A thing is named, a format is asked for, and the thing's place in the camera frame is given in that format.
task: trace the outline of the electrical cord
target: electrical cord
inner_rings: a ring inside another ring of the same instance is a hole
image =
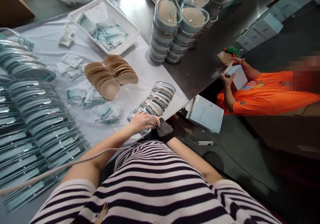
[[[192,140],[190,140],[190,136],[194,136],[195,142],[192,141]],[[184,142],[184,143],[187,143],[187,144],[190,144],[190,145],[199,144],[199,142],[198,142],[198,140],[197,140],[197,137],[196,137],[194,134],[189,134],[189,135],[188,135],[188,140],[189,140],[191,143],[185,142],[185,141],[181,140],[181,139],[178,138],[178,137],[176,137],[176,138],[179,139],[181,142]],[[219,144],[217,144],[217,143],[213,143],[213,144],[214,144],[214,145],[217,145],[217,146],[220,146],[220,147],[224,150],[224,152],[231,158],[231,160],[233,160],[233,162],[234,162],[235,164],[237,164],[242,170],[244,170],[246,173],[248,173],[248,175],[251,176],[252,179],[256,180],[257,182],[261,183],[261,184],[264,185],[266,188],[268,188],[270,191],[272,191],[273,193],[277,194],[274,190],[272,190],[270,187],[268,187],[268,186],[267,186],[266,184],[264,184],[262,181],[259,181],[258,179],[254,178],[246,169],[244,169],[241,165],[239,165],[239,164],[228,154],[228,152],[223,148],[222,145],[219,145]]]
[[[29,186],[29,185],[32,185],[34,184],[35,182],[38,182],[38,181],[41,181],[42,179],[44,178],[47,178],[55,173],[57,173],[58,171],[60,170],[63,170],[65,168],[68,168],[68,167],[71,167],[73,165],[76,165],[76,164],[80,164],[80,163],[84,163],[84,162],[87,162],[87,161],[90,161],[100,155],[102,155],[103,153],[107,152],[107,151],[118,151],[118,150],[127,150],[127,149],[132,149],[132,150],[135,150],[136,148],[140,147],[142,145],[142,143],[138,143],[139,145],[136,146],[136,147],[122,147],[122,148],[108,148],[108,149],[105,149],[103,151],[101,151],[100,153],[96,154],[95,156],[93,157],[90,157],[88,159],[84,159],[84,160],[78,160],[78,161],[73,161],[73,162],[69,162],[67,164],[64,164],[62,166],[59,166],[55,169],[52,169],[52,170],[49,170],[39,176],[36,176],[32,179],[29,179],[25,182],[22,182],[22,183],[19,183],[15,186],[12,186],[12,187],[6,187],[6,188],[3,188],[3,189],[0,189],[0,196],[4,196],[4,195],[7,195],[7,194],[10,194],[11,192],[14,192],[14,191],[17,191],[17,190],[20,190],[26,186]]]

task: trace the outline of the person's hand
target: person's hand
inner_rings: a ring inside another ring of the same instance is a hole
[[[128,126],[133,133],[137,133],[139,131],[152,127],[152,125],[146,124],[148,121],[149,116],[142,111],[138,111],[138,113],[131,119]]]
[[[224,86],[231,86],[231,83],[233,82],[234,77],[236,76],[235,73],[233,73],[231,76],[226,75],[224,71],[221,73],[220,78],[222,79],[222,82]]]
[[[242,64],[243,62],[245,62],[246,59],[240,59],[240,58],[237,58],[237,57],[232,57],[230,58],[230,61],[232,61],[232,65],[235,66],[235,65],[240,65]]]
[[[174,138],[172,126],[166,123],[163,118],[160,118],[160,126],[157,126],[156,128],[160,140],[164,143],[167,143]]]

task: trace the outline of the dark table surface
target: dark table surface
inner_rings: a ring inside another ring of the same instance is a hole
[[[188,51],[178,64],[163,66],[188,99],[192,99],[212,82],[224,69],[217,57],[223,48],[233,44],[239,33],[262,13],[272,0],[244,0],[219,13],[219,20],[199,38],[196,49]],[[150,44],[155,5],[151,0],[120,0],[119,6],[130,21],[140,28],[143,39]]]

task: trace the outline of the white table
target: white table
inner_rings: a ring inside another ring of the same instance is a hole
[[[72,28],[74,36],[74,45],[70,49],[59,46],[58,39],[62,35],[65,23]],[[47,65],[57,74],[57,77],[52,84],[57,88],[62,100],[68,105],[66,101],[65,88],[75,86],[79,82],[85,80],[85,76],[81,76],[70,82],[67,78],[62,76],[58,70],[56,63],[68,52],[76,54],[84,59],[84,63],[94,61],[102,61],[106,54],[93,43],[78,27],[69,21],[67,17],[55,18],[54,21],[38,24],[37,27],[27,29],[22,28],[19,30],[20,34],[30,38],[35,42],[34,51],[38,53],[46,62]],[[71,105],[69,106],[72,113],[76,112],[76,123],[79,125],[81,132],[85,138],[90,142],[91,146],[98,144],[101,140],[107,138],[111,134],[117,132],[123,126],[128,124],[127,116],[136,108],[141,101],[143,101],[155,82],[164,81],[172,84],[176,88],[176,93],[173,100],[169,104],[168,109],[164,112],[163,118],[167,119],[181,109],[188,99],[179,86],[175,83],[170,74],[162,65],[155,65],[149,59],[149,46],[141,36],[137,38],[134,46],[126,51],[122,57],[133,67],[137,76],[139,77],[138,84],[128,84],[121,86],[117,94],[117,99],[111,101],[112,103],[119,103],[123,105],[120,123],[112,126],[105,126],[99,124],[88,123],[92,109],[83,110],[82,107]],[[130,138],[124,146],[128,146],[141,138],[140,134],[134,135]],[[24,205],[17,211],[7,214],[0,202],[0,217],[3,223],[27,223],[38,211],[42,203],[46,200],[49,194],[56,187],[49,189],[46,193],[35,199],[34,201]]]

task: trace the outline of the white tablecloth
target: white tablecloth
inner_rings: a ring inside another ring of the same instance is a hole
[[[65,23],[68,23],[74,32],[74,44],[69,49],[58,45],[58,40],[63,32]],[[57,74],[57,77],[52,84],[58,89],[57,91],[66,105],[68,105],[68,102],[66,101],[65,89],[77,85],[79,82],[85,80],[86,77],[81,76],[73,82],[70,82],[58,72],[56,63],[58,63],[68,52],[83,58],[83,63],[102,61],[103,58],[107,56],[107,54],[93,43],[76,25],[72,24],[67,17],[57,21],[44,23],[39,27],[22,31],[20,34],[35,42],[34,51],[39,54],[45,60],[45,63]],[[91,108],[83,110],[80,106],[70,106],[77,114],[75,117],[76,123],[92,146],[127,125],[127,116],[129,113],[147,97],[157,81],[168,82],[176,88],[173,100],[169,104],[168,109],[164,112],[164,119],[175,114],[188,102],[188,99],[182,90],[178,87],[163,65],[155,65],[150,61],[149,46],[141,36],[138,36],[135,45],[123,53],[122,57],[137,73],[139,83],[121,86],[120,91],[117,94],[118,98],[111,101],[111,103],[123,105],[120,123],[108,127],[101,124],[88,123],[89,117],[93,112]],[[125,143],[125,146],[134,143],[140,138],[140,134],[134,135]]]

